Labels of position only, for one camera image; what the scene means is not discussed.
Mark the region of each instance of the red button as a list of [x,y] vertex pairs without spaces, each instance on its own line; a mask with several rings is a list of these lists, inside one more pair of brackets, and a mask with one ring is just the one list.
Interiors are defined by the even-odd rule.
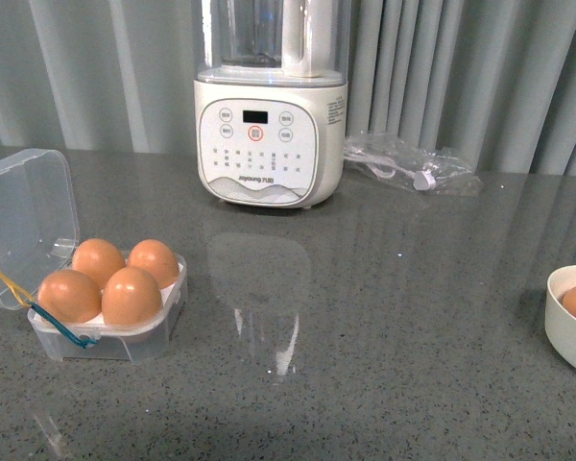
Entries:
[[250,129],[248,130],[248,136],[252,141],[259,141],[260,139],[262,139],[262,135],[263,135],[262,128],[257,127],[256,125],[251,126]]

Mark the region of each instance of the clear plastic bag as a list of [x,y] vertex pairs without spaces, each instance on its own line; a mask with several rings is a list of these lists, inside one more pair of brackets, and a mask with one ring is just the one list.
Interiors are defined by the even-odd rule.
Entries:
[[483,184],[458,152],[426,151],[388,133],[360,133],[344,143],[346,166],[404,190],[474,196]]

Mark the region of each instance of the yellow string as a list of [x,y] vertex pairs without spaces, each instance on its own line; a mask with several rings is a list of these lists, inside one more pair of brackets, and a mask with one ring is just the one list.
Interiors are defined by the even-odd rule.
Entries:
[[21,305],[23,305],[24,307],[30,307],[31,306],[29,303],[26,303],[24,300],[32,300],[33,299],[32,295],[27,290],[25,290],[24,288],[22,288],[21,286],[16,284],[14,281],[9,279],[4,274],[4,272],[2,272],[1,270],[0,270],[0,280],[4,281],[4,283],[11,290],[12,295],[15,296],[15,298],[17,299],[17,301]]

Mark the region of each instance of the speckled countertop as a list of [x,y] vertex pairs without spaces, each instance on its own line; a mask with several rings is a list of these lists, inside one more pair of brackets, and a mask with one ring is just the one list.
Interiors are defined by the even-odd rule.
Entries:
[[453,198],[347,171],[291,211],[218,202],[193,158],[66,155],[82,239],[165,241],[189,300],[142,365],[52,361],[0,309],[0,460],[576,460],[576,371],[544,333],[576,178]]

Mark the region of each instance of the control panel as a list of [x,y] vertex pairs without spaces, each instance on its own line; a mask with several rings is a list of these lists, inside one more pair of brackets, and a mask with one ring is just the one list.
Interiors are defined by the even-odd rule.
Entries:
[[318,131],[303,108],[279,101],[224,99],[204,108],[199,163],[217,195],[251,204],[295,204],[311,191]]

